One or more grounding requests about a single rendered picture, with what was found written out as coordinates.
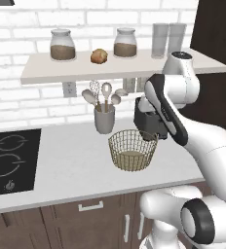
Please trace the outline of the round brown bread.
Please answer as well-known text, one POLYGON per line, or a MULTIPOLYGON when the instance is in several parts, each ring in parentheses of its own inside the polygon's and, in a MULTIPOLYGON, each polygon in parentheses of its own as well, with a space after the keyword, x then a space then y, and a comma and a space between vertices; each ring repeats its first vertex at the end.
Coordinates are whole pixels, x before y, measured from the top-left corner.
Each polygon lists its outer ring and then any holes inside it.
POLYGON ((96 64, 102 64, 107 61, 108 53, 103 49, 96 49, 91 54, 91 62, 96 64))

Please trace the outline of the brown cabinet door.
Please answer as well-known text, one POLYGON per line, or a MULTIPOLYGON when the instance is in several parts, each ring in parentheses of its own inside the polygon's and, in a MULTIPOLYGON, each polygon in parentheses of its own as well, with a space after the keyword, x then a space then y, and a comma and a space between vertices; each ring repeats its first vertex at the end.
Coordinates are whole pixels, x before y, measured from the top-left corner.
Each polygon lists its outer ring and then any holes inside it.
POLYGON ((129 249, 124 242, 125 213, 89 212, 72 219, 46 222, 52 249, 129 249))
POLYGON ((133 215, 133 229, 132 229, 132 249, 139 249, 141 241, 152 231, 153 221, 151 219, 144 219, 143 225, 140 224, 140 197, 142 192, 136 194, 136 202, 133 215), (141 238, 138 238, 139 228, 142 228, 141 238))

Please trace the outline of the dark tall cabinet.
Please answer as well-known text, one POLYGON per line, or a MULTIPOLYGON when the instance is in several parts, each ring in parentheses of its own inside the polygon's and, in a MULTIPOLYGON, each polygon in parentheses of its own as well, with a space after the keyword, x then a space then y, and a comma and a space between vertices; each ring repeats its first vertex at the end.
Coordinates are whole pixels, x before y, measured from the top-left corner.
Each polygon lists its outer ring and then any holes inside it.
MULTIPOLYGON (((190 47, 226 65, 226 0, 200 0, 190 47)), ((201 74, 199 98, 179 110, 186 118, 226 129, 226 73, 201 74)))

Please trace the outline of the brown cabinet under hob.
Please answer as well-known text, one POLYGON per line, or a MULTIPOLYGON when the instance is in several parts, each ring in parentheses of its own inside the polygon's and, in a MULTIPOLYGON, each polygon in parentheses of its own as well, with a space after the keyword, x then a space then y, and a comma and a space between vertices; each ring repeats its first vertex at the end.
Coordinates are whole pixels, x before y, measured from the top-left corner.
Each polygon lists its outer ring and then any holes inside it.
POLYGON ((0 249, 50 249, 41 210, 1 213, 0 249))

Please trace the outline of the grey utensil pot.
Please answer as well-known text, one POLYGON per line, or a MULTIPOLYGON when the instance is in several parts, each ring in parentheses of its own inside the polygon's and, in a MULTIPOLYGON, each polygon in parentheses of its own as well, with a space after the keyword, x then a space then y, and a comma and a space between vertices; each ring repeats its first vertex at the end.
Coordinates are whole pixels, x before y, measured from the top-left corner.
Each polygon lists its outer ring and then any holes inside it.
POLYGON ((106 111, 104 105, 101 105, 101 111, 94 109, 94 125, 100 134, 108 134, 112 132, 115 124, 115 107, 109 105, 106 111))

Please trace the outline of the black coffee machine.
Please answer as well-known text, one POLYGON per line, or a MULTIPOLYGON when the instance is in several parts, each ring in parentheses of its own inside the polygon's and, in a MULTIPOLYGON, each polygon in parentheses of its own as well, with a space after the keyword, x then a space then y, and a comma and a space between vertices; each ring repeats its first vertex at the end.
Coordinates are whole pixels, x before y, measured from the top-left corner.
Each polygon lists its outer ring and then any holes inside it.
POLYGON ((138 108, 140 98, 135 100, 133 122, 140 132, 144 141, 152 141, 155 137, 159 139, 168 138, 168 130, 160 116, 155 112, 141 112, 138 108))

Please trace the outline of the metal whisk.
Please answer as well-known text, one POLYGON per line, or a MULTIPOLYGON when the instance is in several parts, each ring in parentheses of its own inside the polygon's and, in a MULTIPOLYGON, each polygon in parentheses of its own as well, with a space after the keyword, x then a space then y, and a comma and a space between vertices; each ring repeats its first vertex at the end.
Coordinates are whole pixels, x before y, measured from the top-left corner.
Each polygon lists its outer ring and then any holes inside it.
POLYGON ((96 100, 95 108, 96 108, 96 110, 98 112, 100 112, 101 111, 101 106, 100 106, 100 102, 99 102, 99 98, 98 98, 99 90, 100 90, 99 81, 96 81, 96 80, 90 81, 90 90, 94 94, 94 97, 95 97, 95 100, 96 100))

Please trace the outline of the glass jar with brown filling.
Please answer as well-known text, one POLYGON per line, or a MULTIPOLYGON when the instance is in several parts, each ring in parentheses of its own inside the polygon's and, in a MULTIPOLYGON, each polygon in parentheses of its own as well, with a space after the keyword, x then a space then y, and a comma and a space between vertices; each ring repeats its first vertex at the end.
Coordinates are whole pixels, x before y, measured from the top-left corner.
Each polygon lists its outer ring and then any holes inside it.
POLYGON ((118 28, 114 42, 114 54, 118 57, 133 57, 137 54, 134 28, 118 28))
POLYGON ((72 60, 76 57, 74 42, 69 29, 53 29, 50 44, 51 58, 54 60, 72 60))

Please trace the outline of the brown drawer front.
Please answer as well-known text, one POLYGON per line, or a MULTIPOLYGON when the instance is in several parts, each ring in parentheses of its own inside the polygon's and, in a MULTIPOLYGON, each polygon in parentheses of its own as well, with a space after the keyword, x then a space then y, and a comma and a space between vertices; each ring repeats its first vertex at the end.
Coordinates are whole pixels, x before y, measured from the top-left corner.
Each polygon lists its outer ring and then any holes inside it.
POLYGON ((89 212, 96 213, 96 212, 105 211, 106 213, 109 213, 110 211, 120 212, 122 210, 128 210, 128 209, 133 210, 135 206, 135 198, 136 198, 136 193, 91 198, 86 200, 42 207, 41 211, 46 222, 53 222, 59 219, 72 219, 79 215, 89 212), (103 208, 97 210, 79 212, 78 204, 82 203, 84 206, 94 205, 98 204, 100 200, 102 200, 104 203, 103 208))

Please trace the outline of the tall grey glass canister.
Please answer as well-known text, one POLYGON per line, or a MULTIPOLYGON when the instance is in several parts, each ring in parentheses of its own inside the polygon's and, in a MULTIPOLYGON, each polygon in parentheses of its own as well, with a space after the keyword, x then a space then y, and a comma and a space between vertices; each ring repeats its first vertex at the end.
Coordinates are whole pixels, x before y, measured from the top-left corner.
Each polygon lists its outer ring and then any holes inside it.
POLYGON ((181 51, 185 30, 185 23, 171 23, 169 25, 168 53, 181 51))
POLYGON ((166 51, 166 44, 169 34, 167 23, 154 23, 152 27, 152 53, 153 57, 163 57, 166 51))

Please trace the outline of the black hob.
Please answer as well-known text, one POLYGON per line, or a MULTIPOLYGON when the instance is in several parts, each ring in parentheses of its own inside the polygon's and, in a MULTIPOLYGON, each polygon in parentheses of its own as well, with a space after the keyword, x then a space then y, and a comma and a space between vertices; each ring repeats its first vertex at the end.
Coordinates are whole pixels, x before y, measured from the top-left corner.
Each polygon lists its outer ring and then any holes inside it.
POLYGON ((0 195, 34 190, 41 129, 0 132, 0 195))

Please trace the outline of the grey wall socket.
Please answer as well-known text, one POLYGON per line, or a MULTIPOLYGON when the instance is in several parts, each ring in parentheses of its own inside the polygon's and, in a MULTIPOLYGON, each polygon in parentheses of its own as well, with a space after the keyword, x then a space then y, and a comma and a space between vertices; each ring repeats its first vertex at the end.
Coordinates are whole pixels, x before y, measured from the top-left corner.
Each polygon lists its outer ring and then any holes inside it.
POLYGON ((76 97, 77 96, 77 88, 75 82, 65 82, 62 84, 63 96, 66 98, 76 97))
POLYGON ((144 86, 145 86, 146 81, 147 81, 146 77, 139 77, 137 79, 137 83, 136 83, 137 92, 144 92, 144 86))
POLYGON ((135 92, 135 78, 125 78, 123 80, 123 89, 127 93, 134 93, 135 92))

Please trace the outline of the white wall shelf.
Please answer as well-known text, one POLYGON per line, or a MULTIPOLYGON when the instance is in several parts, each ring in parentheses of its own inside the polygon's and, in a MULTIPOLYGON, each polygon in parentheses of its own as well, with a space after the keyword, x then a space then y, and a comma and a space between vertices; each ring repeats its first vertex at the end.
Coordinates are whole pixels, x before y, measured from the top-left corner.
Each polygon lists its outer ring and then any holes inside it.
POLYGON ((134 58, 118 58, 109 52, 102 64, 91 62, 91 52, 77 52, 76 59, 70 61, 54 61, 48 53, 37 53, 27 60, 20 82, 33 85, 150 77, 162 71, 166 60, 152 58, 149 50, 140 50, 134 58))

